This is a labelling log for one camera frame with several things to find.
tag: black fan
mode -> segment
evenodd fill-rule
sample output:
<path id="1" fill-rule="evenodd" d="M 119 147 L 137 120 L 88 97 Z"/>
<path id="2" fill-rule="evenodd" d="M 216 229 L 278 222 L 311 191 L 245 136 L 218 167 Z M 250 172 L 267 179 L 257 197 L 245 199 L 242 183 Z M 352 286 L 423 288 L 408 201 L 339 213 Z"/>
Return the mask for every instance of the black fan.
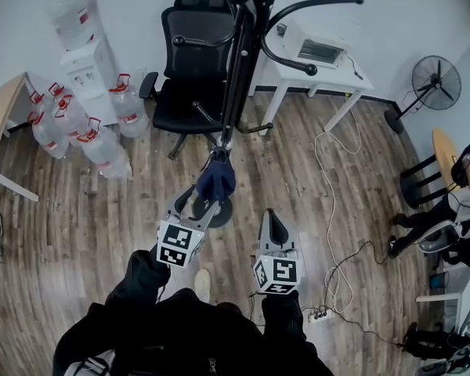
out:
<path id="1" fill-rule="evenodd" d="M 456 68 L 439 56 L 426 56 L 419 60 L 411 78 L 416 100 L 402 113 L 385 112 L 385 120 L 397 134 L 402 133 L 400 118 L 417 102 L 433 110 L 445 110 L 453 106 L 461 94 L 461 79 Z"/>

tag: blue cloth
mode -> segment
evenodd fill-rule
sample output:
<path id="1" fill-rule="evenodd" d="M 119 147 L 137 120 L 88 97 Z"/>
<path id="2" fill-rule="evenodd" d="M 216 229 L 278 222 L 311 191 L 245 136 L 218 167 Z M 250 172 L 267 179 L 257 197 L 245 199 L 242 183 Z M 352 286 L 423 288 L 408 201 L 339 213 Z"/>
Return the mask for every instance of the blue cloth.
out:
<path id="1" fill-rule="evenodd" d="M 219 201 L 221 204 L 234 192 L 236 186 L 233 170 L 227 151 L 216 147 L 207 168 L 197 180 L 197 192 L 203 201 Z"/>

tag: chair armrest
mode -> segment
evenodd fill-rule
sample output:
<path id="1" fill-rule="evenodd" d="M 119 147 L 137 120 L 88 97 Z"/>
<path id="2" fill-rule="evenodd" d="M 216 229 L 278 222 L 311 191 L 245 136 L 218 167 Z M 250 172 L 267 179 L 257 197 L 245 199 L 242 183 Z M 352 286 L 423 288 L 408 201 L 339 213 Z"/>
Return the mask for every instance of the chair armrest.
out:
<path id="1" fill-rule="evenodd" d="M 150 72 L 146 74 L 143 83 L 139 88 L 139 97 L 141 99 L 151 99 L 153 96 L 157 99 L 157 91 L 155 90 L 155 82 L 157 82 L 158 72 Z"/>

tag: wooden floor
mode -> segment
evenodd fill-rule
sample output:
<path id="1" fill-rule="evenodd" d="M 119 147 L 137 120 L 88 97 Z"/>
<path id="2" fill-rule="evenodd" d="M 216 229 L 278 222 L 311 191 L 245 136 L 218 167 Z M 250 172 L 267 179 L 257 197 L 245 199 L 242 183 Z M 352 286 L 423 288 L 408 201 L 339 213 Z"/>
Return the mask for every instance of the wooden floor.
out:
<path id="1" fill-rule="evenodd" d="M 262 120 L 272 93 L 248 100 L 244 120 Z M 302 306 L 318 306 L 324 274 L 331 267 L 325 240 L 332 196 L 313 152 L 313 139 L 342 105 L 337 96 L 288 93 L 264 138 L 237 134 L 232 162 L 237 174 L 232 220 L 208 234 L 200 255 L 186 271 L 174 271 L 166 295 L 192 287 L 199 266 L 212 276 L 211 302 L 231 301 L 249 312 L 255 290 L 250 255 L 257 248 L 261 214 L 274 208 L 300 232 L 306 279 Z M 389 219 L 410 213 L 401 201 L 398 177 L 415 164 L 406 134 L 397 136 L 383 119 L 382 103 L 360 100 L 353 112 L 363 147 L 347 154 L 329 136 L 320 138 L 320 157 L 338 198 L 331 230 L 337 260 L 372 240 L 378 259 L 393 232 Z M 350 150 L 356 149 L 351 115 L 334 128 Z M 176 161 L 167 159 L 176 136 L 151 128 L 141 140 L 122 139 L 134 169 L 133 181 L 106 181 L 72 150 L 54 161 L 24 129 L 2 140 L 0 172 L 40 195 L 33 203 L 0 186 L 5 235 L 0 239 L 0 376 L 48 375 L 61 335 L 86 313 L 91 302 L 103 302 L 122 278 L 130 254 L 155 243 L 166 200 L 191 184 L 208 156 L 204 137 L 189 136 Z M 426 292 L 427 264 L 411 247 L 397 260 L 374 264 L 371 248 L 344 265 L 355 297 L 344 316 L 358 320 L 383 338 L 400 341 L 410 322 L 426 317 L 428 307 L 414 298 Z M 338 306 L 349 300 L 340 287 Z M 255 322 L 263 324 L 260 300 Z M 337 316 L 305 326 L 320 358 L 335 375 L 410 375 L 417 361 L 375 336 L 363 334 Z"/>

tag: black chair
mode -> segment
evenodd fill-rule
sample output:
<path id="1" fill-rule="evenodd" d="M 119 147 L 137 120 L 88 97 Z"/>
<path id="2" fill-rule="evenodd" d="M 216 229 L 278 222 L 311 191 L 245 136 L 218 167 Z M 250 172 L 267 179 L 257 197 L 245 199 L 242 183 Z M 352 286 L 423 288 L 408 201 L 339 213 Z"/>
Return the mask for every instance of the black chair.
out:
<path id="1" fill-rule="evenodd" d="M 219 40 L 232 30 L 233 17 L 226 0 L 175 0 L 174 6 L 162 13 L 162 26 L 167 44 L 164 75 L 168 79 L 157 94 L 158 73 L 149 73 L 141 84 L 139 97 L 155 98 L 155 128 L 180 134 L 168 154 L 168 158 L 174 160 L 189 134 L 204 134 L 216 144 L 212 132 L 220 132 L 221 125 L 210 122 L 193 107 L 193 102 L 198 102 L 214 120 L 221 120 L 231 41 L 217 48 L 177 48 L 172 39 L 181 35 L 206 41 Z"/>

